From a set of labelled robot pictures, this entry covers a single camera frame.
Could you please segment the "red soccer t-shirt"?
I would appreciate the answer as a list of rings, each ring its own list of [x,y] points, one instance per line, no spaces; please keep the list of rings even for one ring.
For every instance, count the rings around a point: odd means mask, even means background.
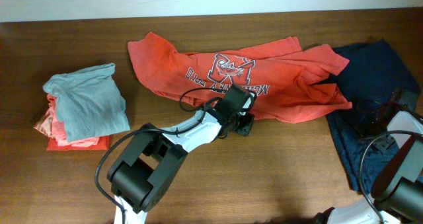
[[[128,52],[144,87],[192,106],[236,84],[256,93],[252,113],[257,120],[295,124],[352,108],[336,84],[326,83],[349,61],[326,44],[303,50],[296,37],[287,37],[239,50],[180,53],[150,32],[128,42]]]

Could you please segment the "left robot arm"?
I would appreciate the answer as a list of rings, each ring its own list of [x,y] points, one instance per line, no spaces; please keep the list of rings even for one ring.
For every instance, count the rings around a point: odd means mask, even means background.
[[[169,128],[145,124],[124,139],[129,143],[107,172],[116,206],[115,223],[145,223],[147,213],[166,194],[189,152],[224,139],[231,132],[247,136],[257,95],[240,85],[217,89],[191,109],[193,117]]]

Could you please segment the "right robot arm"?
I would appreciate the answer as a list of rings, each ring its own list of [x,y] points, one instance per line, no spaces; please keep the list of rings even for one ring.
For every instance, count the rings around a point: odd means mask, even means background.
[[[375,179],[371,195],[348,207],[318,213],[311,223],[378,224],[421,223],[422,116],[414,111],[418,95],[396,89],[379,118],[389,121],[387,131],[374,137],[364,153],[381,139],[392,138],[399,151]]]

